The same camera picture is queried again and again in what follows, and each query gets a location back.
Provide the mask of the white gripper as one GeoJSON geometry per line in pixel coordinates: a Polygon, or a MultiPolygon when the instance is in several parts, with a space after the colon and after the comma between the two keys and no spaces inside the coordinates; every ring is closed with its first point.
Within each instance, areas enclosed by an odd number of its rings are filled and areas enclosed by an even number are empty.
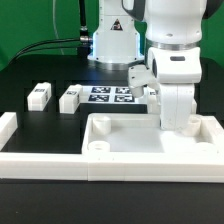
{"type": "Polygon", "coordinates": [[[128,70],[128,86],[135,98],[144,95],[147,85],[157,92],[160,121],[163,130],[182,130],[188,125],[194,98],[193,84],[163,84],[157,81],[145,65],[132,66],[128,70]]]}

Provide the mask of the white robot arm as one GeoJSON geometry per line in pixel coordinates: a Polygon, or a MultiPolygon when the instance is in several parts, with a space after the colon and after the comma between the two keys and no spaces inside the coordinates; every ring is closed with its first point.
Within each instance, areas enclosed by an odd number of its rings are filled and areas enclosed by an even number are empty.
{"type": "Polygon", "coordinates": [[[88,59],[107,69],[128,69],[135,97],[157,92],[161,127],[188,125],[194,85],[201,80],[201,22],[224,0],[99,0],[99,26],[88,59]]]}

